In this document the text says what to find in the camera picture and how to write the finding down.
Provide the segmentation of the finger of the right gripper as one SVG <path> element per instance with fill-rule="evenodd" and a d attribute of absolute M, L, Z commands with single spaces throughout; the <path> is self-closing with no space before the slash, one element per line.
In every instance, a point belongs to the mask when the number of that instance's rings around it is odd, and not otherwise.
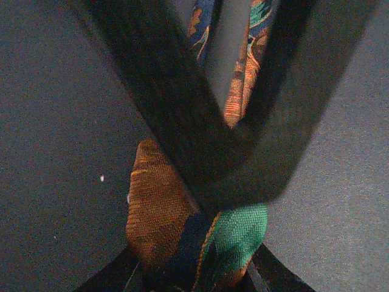
<path fill-rule="evenodd" d="M 221 182 L 231 131 L 174 8 L 168 1 L 72 1 L 71 7 L 200 209 L 229 209 Z"/>
<path fill-rule="evenodd" d="M 255 142 L 200 186 L 206 213 L 277 199 L 298 166 L 377 1 L 280 1 L 240 129 Z"/>

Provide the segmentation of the brown green patterned tie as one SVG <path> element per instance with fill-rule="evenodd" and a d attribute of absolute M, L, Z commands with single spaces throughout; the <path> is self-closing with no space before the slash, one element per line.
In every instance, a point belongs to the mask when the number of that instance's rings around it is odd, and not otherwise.
<path fill-rule="evenodd" d="M 191 51 L 204 65 L 217 4 L 196 1 L 188 26 Z M 274 5 L 252 1 L 223 115 L 232 128 L 244 117 L 269 37 Z M 194 212 L 173 166 L 151 139 L 137 148 L 128 194 L 126 239 L 140 260 L 148 291 L 244 291 L 244 276 L 267 228 L 267 204 Z"/>

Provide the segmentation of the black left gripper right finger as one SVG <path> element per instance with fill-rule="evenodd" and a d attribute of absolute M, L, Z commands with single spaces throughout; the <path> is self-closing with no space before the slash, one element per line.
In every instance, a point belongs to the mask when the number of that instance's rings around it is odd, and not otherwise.
<path fill-rule="evenodd" d="M 287 269 L 264 245 L 254 253 L 243 278 L 243 291 L 314 291 Z"/>

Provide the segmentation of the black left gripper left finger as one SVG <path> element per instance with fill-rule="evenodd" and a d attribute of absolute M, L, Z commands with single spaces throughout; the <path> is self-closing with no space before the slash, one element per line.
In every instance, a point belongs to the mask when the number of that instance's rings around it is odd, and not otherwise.
<path fill-rule="evenodd" d="M 127 246 L 113 261 L 75 291 L 143 291 L 140 263 Z"/>

